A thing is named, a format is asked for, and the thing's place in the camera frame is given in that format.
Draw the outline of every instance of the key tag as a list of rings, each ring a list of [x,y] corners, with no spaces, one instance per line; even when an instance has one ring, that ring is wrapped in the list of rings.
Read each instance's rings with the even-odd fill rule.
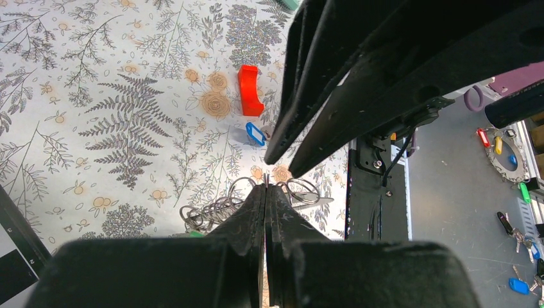
[[[264,134],[267,141],[270,140],[270,138],[272,138],[272,132],[273,132],[272,126],[266,125],[266,126],[263,126],[260,130]]]
[[[266,136],[253,123],[248,122],[248,124],[246,124],[246,131],[248,132],[248,135],[253,138],[255,142],[257,142],[258,145],[264,146]]]
[[[508,280],[508,285],[512,291],[516,291],[517,293],[523,295],[529,295],[529,285],[527,285],[524,281],[517,278],[510,278]]]

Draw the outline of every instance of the pile of keys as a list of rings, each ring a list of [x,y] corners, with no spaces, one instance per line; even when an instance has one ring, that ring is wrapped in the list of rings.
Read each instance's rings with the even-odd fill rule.
[[[534,263],[535,259],[540,258],[540,252],[534,244],[534,239],[532,237],[523,235],[518,228],[513,228],[512,225],[510,225],[510,222],[508,222],[508,217],[502,212],[497,212],[497,217],[504,227],[506,234],[516,239],[516,253],[520,253],[520,246],[523,244],[529,253],[529,260],[531,260],[531,263]]]
[[[512,265],[512,268],[514,269],[514,272],[516,273],[517,281],[515,278],[510,278],[509,285],[512,288],[512,290],[528,295],[529,292],[532,292],[536,296],[539,296],[534,292],[534,290],[539,287],[540,288],[540,299],[538,300],[538,305],[540,308],[544,307],[544,260],[538,259],[537,265],[536,265],[536,275],[534,276],[534,280],[532,283],[532,286],[529,287],[529,285],[523,281],[522,276],[520,275],[520,272],[518,271],[518,268],[516,268],[515,265]]]
[[[534,281],[532,285],[529,287],[528,283],[523,281],[522,276],[520,275],[520,272],[514,265],[514,272],[516,273],[517,278],[510,278],[508,281],[508,284],[510,288],[513,291],[516,291],[518,293],[528,295],[529,293],[533,293],[536,296],[539,297],[538,305],[540,308],[544,308],[544,260],[540,259],[540,252],[538,248],[536,247],[536,242],[534,239],[530,236],[523,235],[520,229],[513,228],[512,225],[510,225],[510,222],[508,221],[507,214],[503,214],[502,212],[497,212],[497,217],[502,226],[504,227],[504,230],[506,231],[506,234],[516,239],[516,253],[520,252],[520,246],[523,244],[529,253],[529,259],[531,260],[531,263],[534,263],[534,260],[537,259],[538,262],[536,264],[536,275],[534,276]],[[534,290],[539,287],[540,288],[540,295],[536,294]]]

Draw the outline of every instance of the fern leaf print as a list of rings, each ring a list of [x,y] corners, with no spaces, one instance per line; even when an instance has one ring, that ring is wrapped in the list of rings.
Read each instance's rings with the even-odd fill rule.
[[[155,96],[161,94],[151,88],[156,80],[151,78],[132,78],[120,76],[128,83],[99,83],[115,89],[119,95],[108,97],[102,102],[91,107],[87,113],[98,110],[109,110],[110,117],[104,117],[101,121],[84,132],[84,137],[104,136],[101,141],[86,148],[91,151],[108,151],[109,154],[94,161],[100,164],[114,164],[109,171],[117,176],[117,181],[122,182],[131,190],[134,190],[138,176],[144,174],[144,167],[151,165],[148,157],[158,154],[151,149],[162,148],[153,136],[171,137],[159,123],[172,123],[172,119],[166,116],[159,108]]]

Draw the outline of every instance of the floral patterned surface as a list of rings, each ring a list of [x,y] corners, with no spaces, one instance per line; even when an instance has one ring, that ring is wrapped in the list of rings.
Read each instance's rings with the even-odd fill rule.
[[[279,113],[293,15],[275,0],[0,0],[0,12],[0,185],[51,252],[180,234],[181,206],[241,176],[291,177],[295,149],[267,166],[244,130]],[[242,64],[260,69],[259,118],[241,115]],[[334,198],[301,211],[332,239],[343,235],[346,156],[304,176]]]

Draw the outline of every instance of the black cable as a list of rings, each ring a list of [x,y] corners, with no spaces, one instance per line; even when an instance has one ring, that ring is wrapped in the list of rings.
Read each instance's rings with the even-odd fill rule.
[[[410,141],[412,141],[412,136],[414,135],[414,132],[416,132],[415,128],[410,129],[410,132],[408,133],[408,136],[406,136],[406,140],[404,140],[404,144],[402,145],[402,147],[396,154],[395,159],[393,159],[389,167],[387,167],[386,172],[384,173],[384,179],[382,180],[382,187],[387,187],[387,178],[389,177],[389,174],[393,166],[395,166],[395,164],[400,160],[400,158],[404,154],[404,151],[406,151],[406,148],[408,148],[408,144],[410,143]]]

